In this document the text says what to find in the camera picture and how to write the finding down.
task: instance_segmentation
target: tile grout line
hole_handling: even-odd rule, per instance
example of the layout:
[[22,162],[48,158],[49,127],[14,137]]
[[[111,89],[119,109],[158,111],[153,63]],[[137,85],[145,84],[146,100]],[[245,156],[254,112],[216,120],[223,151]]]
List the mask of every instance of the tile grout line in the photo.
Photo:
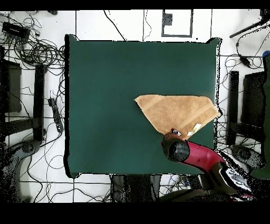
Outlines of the tile grout line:
[[77,36],[77,11],[75,11],[75,36]]

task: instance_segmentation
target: tripod leg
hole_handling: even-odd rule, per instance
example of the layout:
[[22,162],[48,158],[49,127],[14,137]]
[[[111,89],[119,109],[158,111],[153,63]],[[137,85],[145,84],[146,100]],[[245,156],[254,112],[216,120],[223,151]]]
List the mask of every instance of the tripod leg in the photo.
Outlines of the tripod leg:
[[257,23],[254,23],[253,25],[248,26],[247,28],[244,28],[244,29],[238,31],[237,33],[232,34],[232,35],[230,36],[230,38],[234,38],[235,36],[237,36],[237,35],[239,35],[239,34],[241,34],[241,33],[244,33],[244,32],[246,32],[246,31],[248,31],[248,30],[251,30],[252,28],[255,28],[255,27],[257,27],[257,26],[263,25],[264,23],[266,23],[266,22],[265,22],[265,21],[262,21],[262,20],[259,21],[259,22],[257,22]]

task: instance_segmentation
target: black frame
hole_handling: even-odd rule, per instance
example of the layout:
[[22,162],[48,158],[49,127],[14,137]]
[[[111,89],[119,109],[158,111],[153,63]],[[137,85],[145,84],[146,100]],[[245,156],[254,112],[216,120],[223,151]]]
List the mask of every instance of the black frame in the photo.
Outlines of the black frame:
[[192,38],[192,32],[193,32],[193,12],[194,12],[194,10],[191,10],[191,15],[190,15],[190,32],[189,32],[189,35],[171,35],[171,34],[164,34],[165,20],[163,18],[167,15],[167,13],[165,13],[165,10],[163,10],[162,11],[161,37],[163,37],[163,38]]
[[265,140],[265,133],[262,127],[255,127],[253,125],[237,122],[239,72],[231,71],[228,74],[228,77],[229,77],[229,89],[228,89],[228,108],[227,108],[228,123],[226,131],[227,136],[226,145],[235,144],[237,133],[263,143]]
[[33,118],[5,121],[5,104],[8,99],[6,91],[8,75],[4,71],[5,48],[0,46],[0,156],[4,153],[5,137],[11,134],[33,129],[34,140],[41,142],[43,140],[43,116],[44,116],[44,75],[47,68],[43,64],[35,66],[35,89],[34,89],[34,106]]

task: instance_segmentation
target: electronic device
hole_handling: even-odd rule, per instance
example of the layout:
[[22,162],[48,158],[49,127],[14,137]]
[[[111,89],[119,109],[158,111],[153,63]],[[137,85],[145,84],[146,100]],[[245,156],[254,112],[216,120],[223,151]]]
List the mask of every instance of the electronic device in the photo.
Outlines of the electronic device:
[[3,23],[2,32],[25,41],[28,40],[30,35],[29,29],[8,22]]
[[49,106],[52,107],[52,110],[53,110],[53,120],[56,124],[56,129],[59,133],[62,133],[64,131],[64,127],[61,121],[61,116],[60,116],[56,101],[55,99],[50,98],[48,102],[49,102]]

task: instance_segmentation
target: power adapter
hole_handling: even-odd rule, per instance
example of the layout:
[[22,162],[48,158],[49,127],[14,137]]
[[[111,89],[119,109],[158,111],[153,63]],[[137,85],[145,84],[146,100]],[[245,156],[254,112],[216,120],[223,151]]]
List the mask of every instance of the power adapter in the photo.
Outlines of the power adapter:
[[29,35],[30,35],[29,29],[15,25],[15,24],[7,23],[7,22],[3,23],[2,31],[6,34],[15,36],[17,38],[20,38],[26,41],[28,40]]
[[241,54],[239,55],[240,61],[246,66],[250,68],[250,61],[246,56],[242,56]]

